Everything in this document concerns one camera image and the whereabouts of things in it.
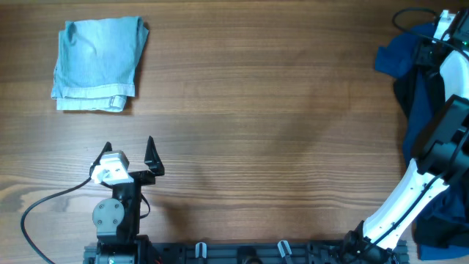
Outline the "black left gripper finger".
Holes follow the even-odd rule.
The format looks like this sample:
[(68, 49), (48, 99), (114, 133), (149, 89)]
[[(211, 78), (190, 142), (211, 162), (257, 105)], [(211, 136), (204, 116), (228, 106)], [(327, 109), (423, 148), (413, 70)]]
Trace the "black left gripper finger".
[(144, 163), (154, 175), (165, 175), (165, 168), (158, 155), (152, 136), (149, 136), (147, 140)]
[(104, 145), (103, 149), (101, 150), (100, 154), (95, 159), (95, 161), (91, 164), (91, 166), (89, 168), (89, 175), (90, 176), (92, 176), (92, 173), (94, 172), (95, 167), (100, 164), (100, 159), (102, 158), (103, 154), (108, 152), (108, 151), (112, 151), (112, 145), (111, 145), (110, 142), (105, 143), (105, 145)]

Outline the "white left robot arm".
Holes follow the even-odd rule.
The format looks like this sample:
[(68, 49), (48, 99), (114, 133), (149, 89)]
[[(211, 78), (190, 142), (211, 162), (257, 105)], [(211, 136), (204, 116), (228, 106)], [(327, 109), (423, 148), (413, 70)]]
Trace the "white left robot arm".
[(90, 167), (91, 179), (112, 190), (111, 197), (100, 201), (92, 212), (97, 245), (85, 249), (85, 264), (162, 263), (162, 257), (149, 237), (139, 234), (141, 203), (147, 202), (141, 188), (155, 184), (165, 174), (164, 165), (150, 136), (144, 156), (148, 169), (129, 172), (129, 160), (121, 150), (106, 143)]

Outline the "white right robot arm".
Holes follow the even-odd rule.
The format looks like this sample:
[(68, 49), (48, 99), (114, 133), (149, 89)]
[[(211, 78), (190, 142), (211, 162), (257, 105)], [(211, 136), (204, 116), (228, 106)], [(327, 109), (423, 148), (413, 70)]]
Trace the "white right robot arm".
[(411, 125), (418, 129), (408, 151), (407, 171), (383, 205), (345, 236), (336, 258), (342, 263), (389, 263), (411, 222), (440, 193), (468, 174), (468, 53), (453, 47), (446, 56), (435, 51), (436, 39), (410, 49), (410, 71), (416, 62), (436, 69), (443, 80), (441, 106), (420, 98), (425, 86), (398, 98)]

